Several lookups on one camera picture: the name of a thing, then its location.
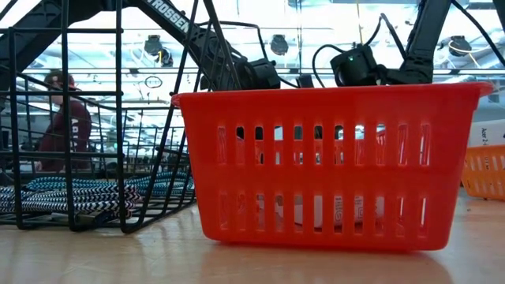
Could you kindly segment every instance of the ceiling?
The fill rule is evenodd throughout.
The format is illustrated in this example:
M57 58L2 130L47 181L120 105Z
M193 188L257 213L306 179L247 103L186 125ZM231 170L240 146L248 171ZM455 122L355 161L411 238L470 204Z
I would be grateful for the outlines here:
M0 0L0 9L7 3ZM9 13L0 21L0 28L8 28L23 17L39 0L23 0L18 2ZM189 11L193 1L172 0L180 10ZM244 21L258 24L264 43L267 45L267 55L270 60L276 60L278 73L285 79L294 82L296 75L291 75L292 69L301 69L303 73L311 73L312 56L317 48L326 43L334 44L344 50L350 49L352 43L366 41L373 33L380 13L385 13L390 22L395 26L400 40L406 44L411 25L416 16L416 6L411 2L415 0L384 0L374 1L375 4L360 4L359 16L357 5L353 1L346 0L302 0L296 5L294 0L214 0L221 21ZM471 9L476 1L462 1L469 7L472 14L484 30L488 32L492 40L502 50L505 39L503 30L492 9ZM163 127L166 120L171 92L177 77L178 66L182 46L165 31L145 16L136 8L127 8L122 11L122 26L125 29L122 38L122 68L123 107L144 107L143 115L139 110L129 111L128 127L139 127L140 121L143 127ZM200 5L196 22L208 20L208 15L203 5ZM115 13L102 12L88 21L76 23L72 28L114 28ZM249 59L262 57L256 31L250 28L224 27L226 39ZM144 41L149 35L160 35L163 46L167 48L173 58L174 67L161 68L154 62L154 58L144 52ZM269 43L273 35L284 35L289 44L286 55L278 56L271 52ZM449 54L446 47L438 50L435 55L436 82L455 82L461 80L490 80L496 85L500 95L500 82L504 78L504 70L499 65L496 56L492 53L488 44L472 23L459 11L452 9L447 16L440 42L447 41L451 36L465 36L471 43L474 52L472 56L454 57ZM372 43L376 60L390 68L397 68L402 64L402 58L393 42L390 32L385 25L380 30L376 40ZM61 40L57 39L51 44L32 64L24 71L36 78L42 79L48 69L62 67ZM69 35L69 67L78 88L85 91L113 91L115 90L114 64L115 64L115 41L114 35L98 34L71 34ZM336 55L331 49L320 52L316 59L316 67L322 74L325 85L335 86L335 82L329 70L329 61ZM131 74L131 69L138 69L138 74ZM450 75L451 69L468 69L460 71L457 76ZM181 91L192 92L196 78L196 65L190 59L185 65ZM30 88L39 88L33 84ZM46 98L34 98L33 106L48 109ZM99 97L98 101L104 105L113 107L114 97ZM165 110L149 110L149 107L165 107ZM20 104L18 111L26 112ZM483 99L482 111L495 110L497 115L503 113L503 106L498 100ZM31 123L31 128L43 131L49 124L48 112L31 108L31 116L38 118ZM97 108L90 107L93 113L95 125L103 126L102 134L114 131L115 112L102 109L100 112L101 123L97 115ZM183 126L179 113L176 114L172 125ZM27 127L21 116L21 128ZM485 114L481 119L488 119ZM4 111L2 124L9 124L9 115ZM131 144L158 144L160 135L155 140L154 130L139 133L138 129L128 129L126 140ZM174 132L174 143L181 137L181 129ZM94 129L93 140L99 140L99 129Z

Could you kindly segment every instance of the table surface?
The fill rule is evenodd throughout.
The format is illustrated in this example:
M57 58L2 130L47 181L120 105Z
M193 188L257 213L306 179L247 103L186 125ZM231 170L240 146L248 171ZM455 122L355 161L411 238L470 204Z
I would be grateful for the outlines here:
M504 283L505 203L458 198L449 245L387 254L221 245L197 206L137 234L0 228L0 283Z

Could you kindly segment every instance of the black metal frame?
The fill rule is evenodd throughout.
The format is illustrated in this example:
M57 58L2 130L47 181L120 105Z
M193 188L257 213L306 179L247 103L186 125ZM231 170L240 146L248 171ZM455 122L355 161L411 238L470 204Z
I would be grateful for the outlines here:
M43 0L46 2L49 2L51 5L55 5L56 1L55 0ZM199 61L197 62L200 65L200 68L198 70L197 78L196 78L196 83L194 87L194 91L197 92L198 87L200 85L200 78L202 73L204 73L207 77L209 78L219 78L218 83L221 82L226 82L226 86L216 86L217 84L213 84L213 89L224 89L224 88L232 88L232 89L237 89L240 88L240 84L238 83L238 75L237 72L234 68L233 60L231 57L230 53L230 47L228 46L228 43L224 39L223 36L223 31L220 27L219 21L216 16L215 8L212 4L211 0L203 0L207 11L209 13L210 21L208 22L207 29L200 29L204 31L204 38L199 39L201 42L203 40L203 46L200 49L201 54L194 54L194 46L193 49L191 48L191 44L194 44L194 32L192 31L192 28L195 27L197 28L198 26L195 25L195 15L196 15L196 8L198 5L198 0L194 0L193 4L193 10L191 13L191 19L189 20L189 30L186 34L185 39L180 39L184 44L184 51L182 53L182 58L181 58L181 64L179 66L178 70L178 77L176 80L176 84L174 86L174 91L172 94L177 94L179 92L179 87L181 84L181 79L182 79L182 74L184 73L184 67L185 67L185 60L187 59L187 55L190 52L192 57L198 57L199 56ZM11 27L6 29L5 31L0 30L0 32L7 32L8 34L8 40L9 40L9 61L8 61L8 66L9 68L6 68L5 66L0 66L0 69L3 67L3 69L8 69L9 70L9 91L0 91L0 96L10 96L10 111L11 111L11 129L18 129L18 116L17 116L17 97L19 95L25 95L27 98L30 95L62 95L64 98L64 105L63 105L63 116L65 118L65 128L67 131L65 132L65 141L69 141L69 143L65 144L65 151L64 152L39 152L39 151L24 151L20 152L17 147L13 147L12 151L5 151L5 149L0 148L0 156L1 157L12 157L13 159L13 175L12 175L12 182L14 186L14 204L15 204L15 216L12 215L0 215L0 225L13 225L15 224L19 229L21 230L26 230L26 229L32 229L36 228L39 226L68 226L72 231L82 231L86 229L91 229L95 228L97 226L101 227L120 227L121 230L124 233L132 233L140 228L143 228L147 226L148 224L155 222L161 218L164 218L168 215L171 215L175 212L180 211L181 209L188 207L189 205L193 204L196 201L195 197L195 191L188 191L187 185L189 183L189 177L191 174L191 167L189 165L184 165L184 163L181 162L183 157L187 157L187 154L184 153L185 150L185 132L182 135L181 142L179 144L178 150L167 150L166 149L166 140L168 136L168 131L170 128L170 123L171 123L171 118L174 115L174 110L175 107L174 105L170 105L168 108L168 115L166 117L166 124L163 129L163 134L161 137L161 143L158 146L158 154L155 159L155 163L152 167L152 171L150 173L151 179L149 182L149 186L147 189L147 193L144 196L144 201L142 203L142 206L137 208L133 212L133 217L137 217L137 221L131 222L131 220L127 219L126 215L126 209L125 209L125 172L123 170L122 166L118 166L117 172L116 172L116 182L118 184L119 188L119 204L120 204L120 210L119 210L119 218L117 221L114 222L106 222L106 223L96 223L96 222L82 222L81 218L76 218L75 211L74 211L74 204L72 202L73 200L73 184L72 184L72 178L73 172L72 169L72 160L73 159L90 159L92 157L96 158L116 158L118 161L118 165L123 165L123 161L125 159L123 153L123 137L124 137L124 129L125 126L122 125L122 115L123 113L127 113L129 110L135 110L135 111L142 111L141 108L123 108L122 107L122 56L121 56L121 48L122 48L122 28L121 28L121 22L122 22L122 8L123 8L123 2L122 1L115 1L115 10L117 13L116 16L116 28L115 29L90 29L90 28L79 28L79 29L69 29L69 24L76 22L76 19L69 19L69 0L61 0L61 27L56 28L55 24L55 19L58 17L55 17L51 19L50 23L47 25L47 28L26 28L26 25L24 28L15 28ZM68 34L72 33L110 33L110 34L115 34L116 36L116 90L115 92L78 92L75 93L75 90L70 90L69 82L68 82L68 74L69 74L69 67L68 67ZM215 40L215 37L217 37L219 44L216 45L216 49L214 50L213 54L219 54L219 56L215 56L215 58L212 60L211 64L208 64L208 48L209 48L209 42L210 42L210 34L213 35ZM49 41L51 38L57 37L56 35L61 33L62 34L62 70L64 73L64 82L62 86L61 91L47 91L47 92L34 92L34 91L18 91L16 89L16 81L18 77L23 77L26 81L35 81L38 84L44 85L43 82L40 82L38 80L34 80L33 78L26 77L25 75L19 74L17 71L17 68L20 66L27 66L29 62L27 61L27 58L23 58L23 62L21 64L18 64L17 60L17 36L18 35L31 35L33 39L37 38L44 38L45 43ZM23 48L27 48L30 44L34 44L32 41L26 42L26 39L21 39L21 42L23 42ZM201 63L205 62L205 67L202 68ZM113 110L116 112L116 130L117 130L117 141L118 141L118 146L117 146L117 153L115 154L107 154L107 153L80 153L80 152L71 152L71 138L70 137L70 113L69 113L69 95L71 96L77 96L77 95L114 95L116 98L116 106L113 108L110 108L110 110ZM11 136L12 136L12 144L13 145L18 145L19 144L19 133L18 131L11 131ZM172 178L170 179L170 183L168 186L168 190L166 192L165 198L155 198L152 196L152 191L154 189L155 185L155 179L156 179L156 174L158 173L158 168L159 165L161 164L163 153L164 152L169 152L172 155L176 156L175 163L173 166L173 174ZM67 207L68 211L67 213L67 218L66 220L50 220L47 221L44 216L41 217L43 214L27 214L26 212L23 212L22 210L22 197L21 197L21 191L23 190L21 182L23 181L22 179L22 174L20 170L20 160L21 159L33 159L33 158L52 158L52 159L65 159L65 180L66 180L66 196L67 196ZM180 196L172 196L172 191L174 189L174 183L175 183L175 174L179 170L187 170L187 178L185 179L185 184L182 190L182 193ZM153 210L159 210L158 214L152 214L151 212Z

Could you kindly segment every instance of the wire mesh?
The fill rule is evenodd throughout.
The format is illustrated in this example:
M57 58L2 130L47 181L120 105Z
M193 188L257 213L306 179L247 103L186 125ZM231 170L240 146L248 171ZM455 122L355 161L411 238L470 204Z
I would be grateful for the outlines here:
M210 20L206 23L207 28L204 29L204 41L201 42L201 38L198 39L201 52L195 54L194 48L193 51L191 49L191 43L194 43L195 40L192 28L198 27L195 25L198 3L199 1L195 0L193 4L189 30L186 35L187 40L183 40L184 51L178 70L178 78L171 94L176 94L179 91L188 53L197 65L205 66L198 71L194 86L195 92L200 86L202 74L208 79L209 90L240 88L230 47L223 38L223 31L211 1L203 0ZM2 131L8 131L11 139L6 143L3 143L2 140L0 144L0 166L2 168L0 182L2 186L5 186L0 191L0 208L3 209L3 212L0 211L0 224L15 224L22 230L38 226L68 226L72 231L100 226L116 226L121 227L125 233L131 233L196 201L189 153L185 144L185 132L178 142L168 139L169 133L173 133L175 129L170 127L171 119L174 116L174 106L170 105L166 108L165 126L155 127L154 144L142 144L143 142L140 140L135 144L125 142L125 131L128 128L126 120L129 112L140 112L142 118L143 109L122 106L122 8L123 3L116 1L117 16L114 29L69 30L69 1L64 0L61 1L61 28L26 29L14 26L5 31L7 35L4 36L9 37L9 67L3 66L1 69L9 73L10 87L7 92L2 92L2 96L4 98L8 96L6 109L9 110L10 124L2 123ZM26 82L31 81L43 87L49 87L41 81L20 74L20 70L17 70L17 35L29 32L62 34L63 84L61 90L34 91L29 90L28 87L21 90L17 88L18 78L23 79L26 86L28 86ZM115 92L86 92L85 90L79 92L70 87L69 32L115 34ZM213 49L210 52L212 56L209 56L208 53L210 47ZM51 109L52 106L49 110L37 109L32 103L31 97L46 96L50 98L55 95L61 95L63 98L62 107L58 111L64 121L65 131L62 137L55 136L53 133L35 131L30 126L30 111L46 111L50 119L55 111ZM94 95L115 97L115 107L83 99L85 96ZM98 110L97 121L92 121L92 125L94 125L92 131L99 134L100 141L86 141L87 151L73 151L73 145L79 142L79 139L72 135L71 121L73 116L70 103L74 101L79 101L85 107L95 107ZM116 137L112 147L115 151L112 152L107 150L113 141L109 139L110 137L107 137L107 140L104 139L100 110L113 111L116 114ZM19 122L23 118L26 120L26 129L19 127ZM143 128L145 130L147 127L151 126L143 126L140 120L137 128L139 138ZM21 141L20 133L26 133L25 136L28 140ZM52 136L52 139L56 140L62 138L65 141L63 149L37 151L37 137L41 136ZM139 147L150 148L151 156L140 157L138 155ZM38 171L36 161L44 159L62 161L64 166L57 172ZM95 190L95 195L90 197L81 194L90 190ZM112 196L112 199L105 201L101 199L105 198L104 196Z

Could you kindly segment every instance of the red plastic basket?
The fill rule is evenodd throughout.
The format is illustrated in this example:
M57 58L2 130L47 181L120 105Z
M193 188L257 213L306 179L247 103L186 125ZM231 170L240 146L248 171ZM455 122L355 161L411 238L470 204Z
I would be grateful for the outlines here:
M464 83L176 95L204 234L244 243L441 249L473 111L491 91ZM343 139L335 133L342 126Z

